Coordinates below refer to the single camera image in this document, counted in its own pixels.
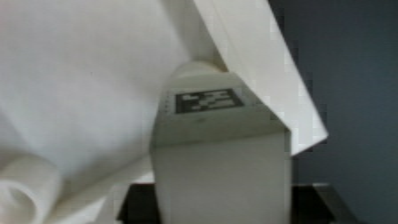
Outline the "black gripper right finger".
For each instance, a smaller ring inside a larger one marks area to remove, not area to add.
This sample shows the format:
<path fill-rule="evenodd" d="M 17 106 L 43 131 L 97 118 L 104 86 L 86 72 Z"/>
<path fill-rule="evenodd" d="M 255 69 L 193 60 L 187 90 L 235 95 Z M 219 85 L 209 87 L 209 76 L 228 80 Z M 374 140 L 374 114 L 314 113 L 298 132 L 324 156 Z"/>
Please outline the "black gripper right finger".
<path fill-rule="evenodd" d="M 294 185 L 292 224 L 362 224 L 331 184 Z"/>

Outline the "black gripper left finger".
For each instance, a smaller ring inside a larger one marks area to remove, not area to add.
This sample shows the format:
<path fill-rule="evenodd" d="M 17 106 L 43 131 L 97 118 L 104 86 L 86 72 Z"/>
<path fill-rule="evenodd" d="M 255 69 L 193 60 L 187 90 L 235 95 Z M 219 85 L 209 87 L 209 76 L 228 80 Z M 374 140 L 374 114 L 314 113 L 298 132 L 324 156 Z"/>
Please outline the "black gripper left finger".
<path fill-rule="evenodd" d="M 131 185 L 118 221 L 122 224 L 163 224 L 154 184 Z"/>

